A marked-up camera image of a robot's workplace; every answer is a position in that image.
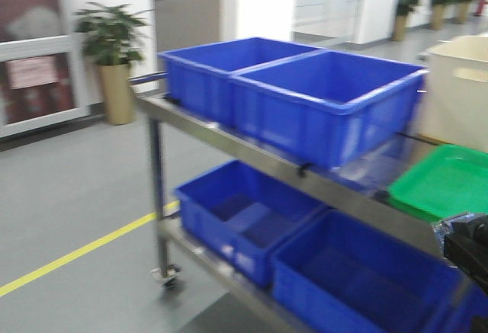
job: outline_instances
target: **blue storage bin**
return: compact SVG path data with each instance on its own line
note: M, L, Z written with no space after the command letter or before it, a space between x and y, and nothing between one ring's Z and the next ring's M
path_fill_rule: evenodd
M318 50L298 43L249 38L158 53L168 71L169 94L211 120L233 126L227 79L240 69Z
M442 333L470 333L471 320L475 315L488 316L488 297L478 287L472 288L461 304L451 310Z
M327 333L437 333L460 281L388 235L332 211L275 255L273 295Z
M325 207L238 161L175 190L181 223L260 287L273 276L277 247Z
M232 77L236 128L308 162L339 166L405 127L424 70L320 51Z

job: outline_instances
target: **tan plant pot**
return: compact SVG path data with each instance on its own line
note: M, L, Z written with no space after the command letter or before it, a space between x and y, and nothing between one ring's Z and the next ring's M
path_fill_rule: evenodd
M457 17L456 22L464 24L467 20L467 12L470 9L470 3L458 3L457 4Z
M395 27L393 28L392 41L403 41L405 38L406 15L397 15L395 17Z
M134 120L134 100L127 78L128 65L99 66L105 115L112 125Z
M432 20L430 28L433 30L441 30L444 23L445 5L437 4L432 7Z

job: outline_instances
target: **green plastic tray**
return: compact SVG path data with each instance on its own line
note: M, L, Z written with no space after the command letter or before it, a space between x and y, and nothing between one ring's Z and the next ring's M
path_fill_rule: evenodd
M390 203L429 222L488 212L488 154L439 146L388 187Z

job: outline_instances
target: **door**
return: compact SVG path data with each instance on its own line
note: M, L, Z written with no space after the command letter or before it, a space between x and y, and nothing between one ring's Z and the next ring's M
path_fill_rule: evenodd
M212 43L220 36L220 0L154 0L157 50Z
M68 0L0 6L0 138L88 114Z

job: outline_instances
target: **gray floor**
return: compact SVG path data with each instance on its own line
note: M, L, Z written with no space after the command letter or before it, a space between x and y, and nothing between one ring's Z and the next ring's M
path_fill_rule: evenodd
M418 53L438 40L485 30L485 18L472 18L356 53L422 64ZM0 286L152 210L143 119L95 123L0 152ZM167 127L165 157L169 189L228 159ZM163 292L149 277L154 243L147 224L3 296L0 331L201 333L237 331L234 324L270 332L177 249L182 282Z

